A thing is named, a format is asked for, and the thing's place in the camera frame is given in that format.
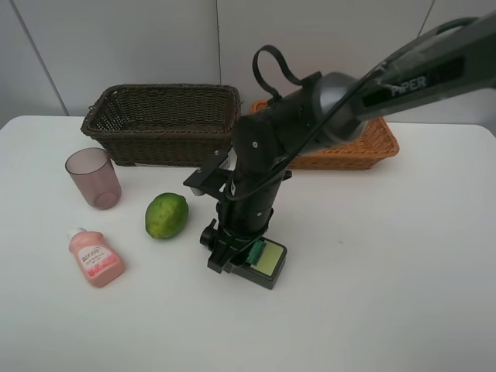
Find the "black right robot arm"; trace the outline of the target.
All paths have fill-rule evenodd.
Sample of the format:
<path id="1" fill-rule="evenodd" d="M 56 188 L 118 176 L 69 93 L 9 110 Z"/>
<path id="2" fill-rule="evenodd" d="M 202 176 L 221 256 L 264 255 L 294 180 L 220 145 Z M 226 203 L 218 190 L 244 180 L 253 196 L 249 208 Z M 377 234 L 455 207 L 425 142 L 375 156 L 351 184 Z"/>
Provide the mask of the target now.
<path id="1" fill-rule="evenodd" d="M 281 183 L 296 156 L 349 143 L 372 119 L 495 86 L 495 16 L 455 19 L 417 37 L 361 78 L 343 73 L 293 75 L 281 51 L 263 47 L 296 86 L 281 95 L 253 75 L 269 93 L 268 108 L 241 116 L 232 128 L 232 170 L 226 153 L 210 157 L 185 185 L 217 200 L 218 217 L 201 235 L 216 272 L 246 262 L 266 231 Z"/>

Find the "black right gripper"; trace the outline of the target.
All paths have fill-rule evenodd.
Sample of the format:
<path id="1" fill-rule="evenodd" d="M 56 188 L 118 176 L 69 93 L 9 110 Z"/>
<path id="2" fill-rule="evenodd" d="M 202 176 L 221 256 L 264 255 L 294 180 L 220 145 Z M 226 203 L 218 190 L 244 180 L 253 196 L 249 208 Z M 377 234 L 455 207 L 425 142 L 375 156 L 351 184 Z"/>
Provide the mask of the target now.
<path id="1" fill-rule="evenodd" d="M 216 150 L 208 159 L 216 153 L 229 154 L 225 150 Z M 274 214 L 273 204 L 281 183 L 290 179 L 292 172 L 284 169 L 269 175 L 270 180 L 258 188 L 255 184 L 261 176 L 244 171 L 236 165 L 222 187 L 221 195 L 218 199 L 215 198 L 216 225 L 238 236 L 262 236 Z M 246 239 L 218 236 L 208 259 L 208 268 L 221 274 L 227 267 L 228 271 L 248 267 L 250 253 L 246 251 L 247 247 Z"/>

